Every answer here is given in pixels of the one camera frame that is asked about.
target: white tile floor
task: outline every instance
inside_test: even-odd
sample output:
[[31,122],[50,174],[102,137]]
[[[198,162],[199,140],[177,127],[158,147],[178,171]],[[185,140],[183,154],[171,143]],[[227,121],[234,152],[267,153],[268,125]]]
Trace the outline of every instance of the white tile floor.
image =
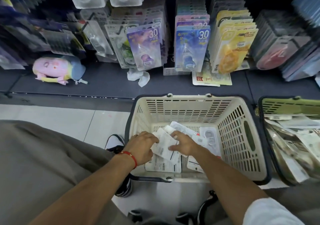
[[[41,106],[0,105],[0,119],[24,120],[104,148],[111,134],[124,136],[128,112],[94,111]],[[263,189],[284,184],[273,178]],[[142,209],[175,224],[180,212],[197,213],[208,198],[210,186],[198,183],[134,182],[134,193],[126,199],[113,198],[124,213]]]

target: dark gray shelf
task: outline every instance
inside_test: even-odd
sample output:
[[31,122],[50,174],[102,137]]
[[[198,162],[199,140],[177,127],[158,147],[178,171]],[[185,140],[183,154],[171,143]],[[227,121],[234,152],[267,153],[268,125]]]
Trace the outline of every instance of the dark gray shelf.
[[248,70],[246,76],[255,103],[262,96],[301,96],[304,99],[320,100],[320,88],[314,77],[286,82],[277,69]]
[[7,92],[25,70],[3,70],[0,67],[0,92]]
[[34,74],[22,76],[11,89],[15,93],[51,94],[67,96],[107,97],[133,99],[138,95],[156,95],[172,93],[175,95],[242,95],[250,102],[252,97],[244,71],[231,74],[232,86],[221,87],[194,86],[191,75],[163,76],[162,68],[152,69],[150,81],[140,87],[138,81],[128,81],[127,69],[121,69],[115,63],[91,63],[82,79],[89,84],[75,85],[70,81],[66,86],[47,83],[35,79]]

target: forearm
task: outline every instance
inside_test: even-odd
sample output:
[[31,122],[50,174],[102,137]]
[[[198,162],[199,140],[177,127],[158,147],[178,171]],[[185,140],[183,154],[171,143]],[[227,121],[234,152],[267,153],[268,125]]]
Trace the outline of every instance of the forearm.
[[130,156],[114,156],[44,210],[30,225],[95,224],[103,207],[133,168],[134,161]]
[[197,146],[193,156],[206,173],[219,201],[235,225],[242,224],[252,202],[268,197],[255,183],[207,149]]

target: yellow correction tape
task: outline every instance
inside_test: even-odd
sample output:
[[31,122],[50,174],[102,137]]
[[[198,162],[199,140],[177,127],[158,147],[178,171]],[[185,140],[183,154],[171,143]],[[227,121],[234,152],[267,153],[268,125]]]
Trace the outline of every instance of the yellow correction tape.
[[223,57],[218,66],[218,71],[221,74],[231,73],[238,68],[239,56],[229,45],[224,45],[222,52]]

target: white crumpled paper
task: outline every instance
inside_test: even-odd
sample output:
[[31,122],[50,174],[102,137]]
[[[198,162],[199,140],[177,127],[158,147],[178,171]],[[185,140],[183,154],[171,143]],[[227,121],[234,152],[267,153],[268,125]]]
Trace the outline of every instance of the white crumpled paper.
[[145,86],[150,80],[150,74],[146,71],[138,71],[137,69],[129,69],[127,72],[127,77],[129,81],[136,81],[138,79],[138,85],[140,87]]

